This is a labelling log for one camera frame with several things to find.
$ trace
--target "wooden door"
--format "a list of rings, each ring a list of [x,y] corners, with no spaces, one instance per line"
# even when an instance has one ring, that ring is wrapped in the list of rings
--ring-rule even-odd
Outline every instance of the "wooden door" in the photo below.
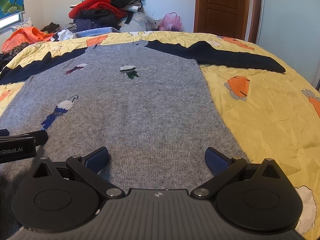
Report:
[[[244,39],[249,0],[196,0],[195,32]]]

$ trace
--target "black triangular cutout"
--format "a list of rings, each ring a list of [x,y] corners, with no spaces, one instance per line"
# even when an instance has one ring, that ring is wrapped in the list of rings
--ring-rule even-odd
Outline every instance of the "black triangular cutout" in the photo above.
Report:
[[[272,165],[268,165],[266,169],[264,170],[262,176],[268,177],[268,178],[274,178],[274,179],[279,179],[279,175],[276,172],[275,168]]]
[[[51,176],[51,173],[49,171],[47,164],[45,164],[45,163],[42,163],[39,166],[36,173],[33,175],[34,178],[41,178],[41,177],[47,177],[47,176]]]

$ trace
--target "light blue fabric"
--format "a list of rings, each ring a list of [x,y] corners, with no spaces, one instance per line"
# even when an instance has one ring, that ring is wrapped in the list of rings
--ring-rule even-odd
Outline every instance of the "light blue fabric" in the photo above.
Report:
[[[83,37],[94,37],[99,36],[107,33],[118,33],[119,31],[113,27],[106,27],[106,28],[98,28],[98,29],[92,29],[82,32],[75,33],[78,38]]]

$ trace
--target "red fuzzy clothing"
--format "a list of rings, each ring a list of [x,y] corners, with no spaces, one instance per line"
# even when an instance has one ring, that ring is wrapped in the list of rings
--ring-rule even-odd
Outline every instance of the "red fuzzy clothing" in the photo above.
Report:
[[[74,19],[77,17],[77,15],[82,10],[88,10],[88,9],[106,9],[116,16],[116,18],[122,18],[127,15],[127,13],[123,10],[120,10],[110,4],[110,0],[86,0],[80,4],[78,4],[76,7],[74,7],[71,12],[69,13],[69,18]]]

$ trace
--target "yellow blanket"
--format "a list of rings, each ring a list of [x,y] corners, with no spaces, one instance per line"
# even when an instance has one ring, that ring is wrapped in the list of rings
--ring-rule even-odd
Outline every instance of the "yellow blanket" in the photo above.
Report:
[[[45,42],[24,49],[8,67],[22,67],[41,60],[47,52],[62,55],[84,48],[81,38]],[[271,57],[286,73],[201,65],[214,104],[242,150],[253,163],[274,158],[303,200],[303,213],[296,228],[306,239],[320,236],[320,94],[285,62],[259,46],[245,41],[204,33],[139,32],[110,33],[101,45],[138,40],[159,40],[189,47],[207,41],[215,49],[249,52]],[[0,86],[0,114],[23,82]]]

